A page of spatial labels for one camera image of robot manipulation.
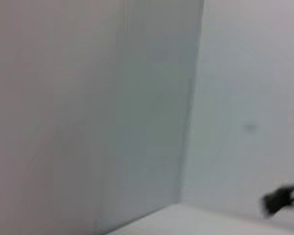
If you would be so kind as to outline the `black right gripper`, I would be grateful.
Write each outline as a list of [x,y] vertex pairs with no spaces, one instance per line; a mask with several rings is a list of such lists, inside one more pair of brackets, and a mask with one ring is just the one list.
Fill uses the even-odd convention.
[[273,217],[280,210],[294,209],[294,184],[281,186],[260,199],[263,217]]

